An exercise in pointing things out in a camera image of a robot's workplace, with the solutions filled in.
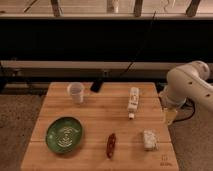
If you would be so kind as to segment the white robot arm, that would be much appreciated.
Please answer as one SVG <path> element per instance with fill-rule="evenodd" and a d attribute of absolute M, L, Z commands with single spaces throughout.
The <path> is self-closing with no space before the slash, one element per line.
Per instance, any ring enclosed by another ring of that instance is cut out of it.
<path fill-rule="evenodd" d="M 209 66 L 202 61 L 193 61 L 168 71 L 167 85 L 159 93 L 167 125 L 174 122 L 177 109 L 187 98 L 213 112 L 213 86 L 206 82 L 209 76 Z"/>

